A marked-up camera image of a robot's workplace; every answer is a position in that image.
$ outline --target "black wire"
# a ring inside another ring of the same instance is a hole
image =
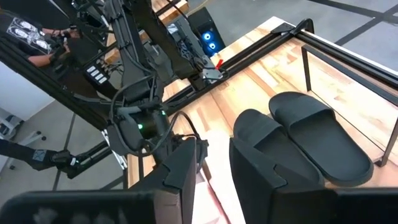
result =
[[[155,148],[153,148],[153,150],[151,150],[149,152],[141,154],[142,157],[146,157],[146,156],[152,155],[156,150],[158,150],[158,148],[161,147],[163,142],[168,138],[168,136],[170,135],[171,131],[173,130],[173,127],[174,127],[175,123],[177,122],[177,118],[180,115],[182,115],[188,121],[188,124],[190,125],[190,127],[191,127],[191,129],[193,131],[192,135],[195,136],[197,140],[201,141],[200,135],[199,135],[198,131],[196,130],[195,126],[193,125],[193,122],[189,118],[189,116],[183,111],[178,111],[178,112],[176,112],[176,114],[172,118],[168,130],[162,135],[162,138],[157,142]]]
[[[115,10],[113,4],[111,4],[111,7],[112,7],[113,14],[116,15],[117,13],[116,13],[116,10]],[[123,14],[123,19],[124,19],[125,23],[127,23],[127,21],[126,21],[126,14],[124,13],[123,10],[122,10],[122,14]],[[116,29],[118,30],[118,32],[119,32],[120,34],[122,33],[122,32],[121,32],[121,28],[120,28],[120,24],[119,24],[118,22],[116,23]],[[141,65],[141,63],[139,63],[139,62],[137,62],[136,60],[134,60],[133,57],[131,56],[130,52],[125,51],[125,53],[126,53],[127,57],[130,59],[130,61],[131,61],[137,68],[140,68],[142,71],[145,71],[145,72],[148,72],[148,73],[151,73],[151,72],[152,72],[152,71],[150,71],[149,69],[146,69],[143,65]]]

